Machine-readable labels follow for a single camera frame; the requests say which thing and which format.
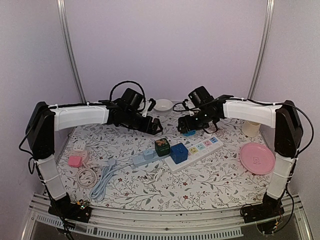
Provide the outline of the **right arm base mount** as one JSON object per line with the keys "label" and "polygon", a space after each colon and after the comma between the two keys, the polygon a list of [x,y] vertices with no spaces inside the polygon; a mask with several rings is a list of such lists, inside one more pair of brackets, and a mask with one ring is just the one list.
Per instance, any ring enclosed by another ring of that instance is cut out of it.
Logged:
{"label": "right arm base mount", "polygon": [[258,223],[257,229],[264,235],[272,235],[276,232],[280,220],[285,213],[281,200],[265,195],[262,203],[252,205],[245,204],[240,209],[240,215],[245,223],[258,222],[273,218],[271,221]]}

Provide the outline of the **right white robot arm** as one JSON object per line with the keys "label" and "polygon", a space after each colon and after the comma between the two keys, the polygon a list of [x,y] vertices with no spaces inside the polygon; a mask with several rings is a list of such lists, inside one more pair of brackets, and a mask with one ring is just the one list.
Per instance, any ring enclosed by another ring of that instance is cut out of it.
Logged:
{"label": "right white robot arm", "polygon": [[269,218],[278,210],[275,200],[282,198],[298,156],[305,151],[300,147],[304,130],[299,117],[304,112],[290,100],[258,102],[227,94],[214,98],[204,86],[190,92],[188,97],[193,107],[186,106],[184,110],[189,114],[178,119],[177,130],[181,134],[206,129],[209,123],[216,124],[221,119],[255,122],[275,130],[275,167],[264,195],[268,200],[258,208],[262,218]]}

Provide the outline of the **dark green cube socket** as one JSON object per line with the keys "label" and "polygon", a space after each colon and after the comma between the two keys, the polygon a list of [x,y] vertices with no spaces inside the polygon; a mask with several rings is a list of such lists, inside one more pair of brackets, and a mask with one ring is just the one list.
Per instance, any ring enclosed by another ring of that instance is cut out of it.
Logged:
{"label": "dark green cube socket", "polygon": [[158,139],[154,142],[155,152],[159,157],[163,157],[170,154],[171,146],[166,138]]}

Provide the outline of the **dark blue cube socket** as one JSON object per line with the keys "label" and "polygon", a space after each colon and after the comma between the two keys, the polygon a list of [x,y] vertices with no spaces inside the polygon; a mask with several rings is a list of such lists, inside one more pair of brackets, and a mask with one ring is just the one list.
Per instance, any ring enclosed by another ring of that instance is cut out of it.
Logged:
{"label": "dark blue cube socket", "polygon": [[180,164],[188,159],[189,151],[183,143],[170,147],[170,157],[175,164]]}

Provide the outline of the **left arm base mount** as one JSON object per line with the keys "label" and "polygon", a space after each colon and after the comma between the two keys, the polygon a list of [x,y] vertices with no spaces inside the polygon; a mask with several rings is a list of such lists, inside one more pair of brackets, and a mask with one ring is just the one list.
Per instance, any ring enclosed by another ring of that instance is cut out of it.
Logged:
{"label": "left arm base mount", "polygon": [[48,213],[63,219],[88,223],[92,208],[86,204],[72,203],[66,198],[51,201]]}

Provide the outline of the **light blue charger plug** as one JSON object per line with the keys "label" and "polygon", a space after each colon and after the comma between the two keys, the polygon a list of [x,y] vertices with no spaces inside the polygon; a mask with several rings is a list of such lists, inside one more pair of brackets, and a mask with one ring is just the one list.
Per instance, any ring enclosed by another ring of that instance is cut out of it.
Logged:
{"label": "light blue charger plug", "polygon": [[154,158],[154,150],[153,149],[147,149],[143,152],[143,158],[145,161],[151,160]]}

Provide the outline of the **light blue cube adapter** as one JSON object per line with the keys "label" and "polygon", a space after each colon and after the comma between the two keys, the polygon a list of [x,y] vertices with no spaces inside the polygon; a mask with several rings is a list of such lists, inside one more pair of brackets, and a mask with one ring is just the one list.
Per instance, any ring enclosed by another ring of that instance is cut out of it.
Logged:
{"label": "light blue cube adapter", "polygon": [[186,133],[183,133],[182,135],[185,136],[185,137],[190,137],[190,136],[193,136],[196,134],[196,130],[190,130]]}

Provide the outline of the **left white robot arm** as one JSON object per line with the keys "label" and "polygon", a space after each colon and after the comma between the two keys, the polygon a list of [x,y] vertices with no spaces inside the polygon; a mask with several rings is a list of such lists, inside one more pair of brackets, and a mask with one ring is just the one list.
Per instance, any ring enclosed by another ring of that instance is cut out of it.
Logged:
{"label": "left white robot arm", "polygon": [[74,205],[65,199],[67,192],[58,173],[55,160],[55,132],[85,125],[114,125],[129,130],[156,135],[163,131],[158,118],[148,112],[153,109],[154,99],[146,100],[143,93],[127,88],[120,98],[100,100],[93,103],[48,105],[38,102],[33,110],[25,136],[35,160],[42,183],[55,200],[55,209],[63,216],[74,213]]}

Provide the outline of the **white long power strip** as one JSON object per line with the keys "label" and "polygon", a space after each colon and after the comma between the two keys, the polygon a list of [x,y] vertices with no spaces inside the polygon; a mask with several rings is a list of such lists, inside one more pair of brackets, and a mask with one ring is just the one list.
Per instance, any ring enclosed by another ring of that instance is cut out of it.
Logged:
{"label": "white long power strip", "polygon": [[218,139],[216,136],[212,136],[197,144],[187,147],[188,158],[181,163],[175,163],[174,160],[168,156],[163,161],[170,170],[171,173],[177,173],[198,161],[212,155],[214,152],[220,150],[224,146],[224,143]]}

